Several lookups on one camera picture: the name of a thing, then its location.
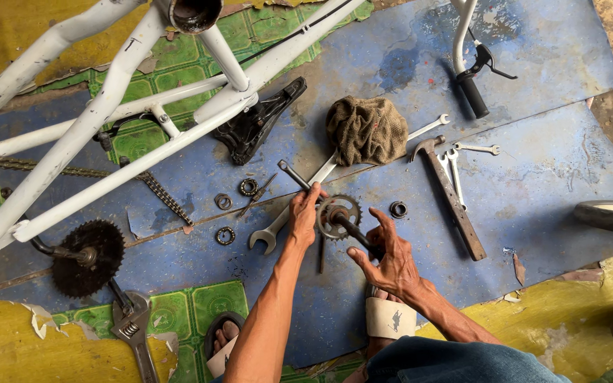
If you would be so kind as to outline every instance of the foot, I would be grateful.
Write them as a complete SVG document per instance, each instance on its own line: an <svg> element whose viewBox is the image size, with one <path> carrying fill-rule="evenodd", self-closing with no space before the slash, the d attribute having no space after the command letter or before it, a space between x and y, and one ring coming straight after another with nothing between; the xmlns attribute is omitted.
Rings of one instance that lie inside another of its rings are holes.
<svg viewBox="0 0 613 383"><path fill-rule="evenodd" d="M239 333L240 329L238 325L236 325L233 321L227 320L223 323L222 328L218 329L215 335L217 336L217 340L215 340L215 352L213 355L216 355L221 349L233 338L235 338Z"/></svg>
<svg viewBox="0 0 613 383"><path fill-rule="evenodd" d="M375 289L375 293L373 294L373 296L375 298L391 300L392 302L403 303L403 301L400 300L399 298L379 288ZM392 344L394 340L395 339L390 339L390 338L369 337L368 352L366 353L367 358L368 359L372 358L374 355L379 353L380 350Z"/></svg>
<svg viewBox="0 0 613 383"><path fill-rule="evenodd" d="M382 289L375 289L375 293L373 294L375 298L391 300L392 302L403 303L402 300L396 298L394 295L391 295L387 291L383 291ZM382 338L382 337L369 337L368 340L368 350L366 352L367 359L372 358L374 355L380 352L383 348L392 344L396 339L391 338ZM354 371L350 376L348 376L344 382L342 383L365 383L368 379L368 373L366 371L366 363L362 364L356 371Z"/></svg>

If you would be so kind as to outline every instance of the man's right hand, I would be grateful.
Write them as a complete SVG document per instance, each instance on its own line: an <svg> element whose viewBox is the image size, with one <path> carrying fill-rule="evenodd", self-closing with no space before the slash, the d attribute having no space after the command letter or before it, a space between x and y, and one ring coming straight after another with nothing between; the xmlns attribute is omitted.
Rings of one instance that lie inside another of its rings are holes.
<svg viewBox="0 0 613 383"><path fill-rule="evenodd" d="M373 245L379 245L385 251L384 258L376 267L370 263L372 258L360 249L347 249L347 254L361 267L368 282L402 300L418 293L421 280L425 282L423 284L432 285L420 278L411 254L411 244L396 235L394 221L373 207L369 211L380 222L380 226L369 231L366 237Z"/></svg>

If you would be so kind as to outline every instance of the sandal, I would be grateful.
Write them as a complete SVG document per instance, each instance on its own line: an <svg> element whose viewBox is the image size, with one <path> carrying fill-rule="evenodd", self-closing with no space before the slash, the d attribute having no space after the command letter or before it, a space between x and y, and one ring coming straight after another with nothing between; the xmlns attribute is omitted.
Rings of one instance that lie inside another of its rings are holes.
<svg viewBox="0 0 613 383"><path fill-rule="evenodd" d="M207 368L210 369L212 377L214 378L218 378L219 376L223 375L224 371L226 371L226 363L228 362L228 358L231 355L231 350L233 350L233 346L236 344L236 340L238 339L238 335L236 335L233 339L229 340L218 353L215 354L217 330L222 329L224 322L227 320L235 323L240 330L243 330L245 319L238 313L226 311L220 313L217 318L212 321L210 326L207 328L207 333L205 334L204 347L205 357L207 357Z"/></svg>
<svg viewBox="0 0 613 383"><path fill-rule="evenodd" d="M377 287L366 287L366 327L371 337L399 339L415 336L417 313L410 306L375 297Z"/></svg>

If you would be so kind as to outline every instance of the chainring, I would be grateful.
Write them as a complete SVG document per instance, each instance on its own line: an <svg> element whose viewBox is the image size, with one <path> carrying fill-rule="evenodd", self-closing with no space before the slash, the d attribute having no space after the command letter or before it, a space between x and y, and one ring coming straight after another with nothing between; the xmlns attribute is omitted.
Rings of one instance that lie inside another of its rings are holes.
<svg viewBox="0 0 613 383"><path fill-rule="evenodd" d="M56 287L65 295L80 298L101 290L115 276L125 255L125 239L113 222L85 222L65 237L60 244L70 251L92 247L96 262L85 267L69 258L54 258L51 271Z"/></svg>
<svg viewBox="0 0 613 383"><path fill-rule="evenodd" d="M347 207L345 202L348 202L348 205L352 205L352 207ZM349 236L345 228L342 225L330 221L330 216L336 210L344 213L347 218L349 218L350 222L359 226L361 224L361 206L359 206L353 197L340 194L327 198L321 203L316 211L316 226L326 238L332 240L345 239Z"/></svg>

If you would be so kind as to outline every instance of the hammer head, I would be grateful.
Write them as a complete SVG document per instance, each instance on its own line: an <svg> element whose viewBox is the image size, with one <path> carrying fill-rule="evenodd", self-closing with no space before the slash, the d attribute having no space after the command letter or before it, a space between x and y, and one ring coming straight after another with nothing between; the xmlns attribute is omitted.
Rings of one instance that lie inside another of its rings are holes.
<svg viewBox="0 0 613 383"><path fill-rule="evenodd" d="M443 135L438 135L435 138L428 138L426 140L420 141L418 145L413 149L413 153L411 153L411 162L415 160L415 155L422 149L426 153L434 152L434 147L437 145L441 145L446 142L446 137Z"/></svg>

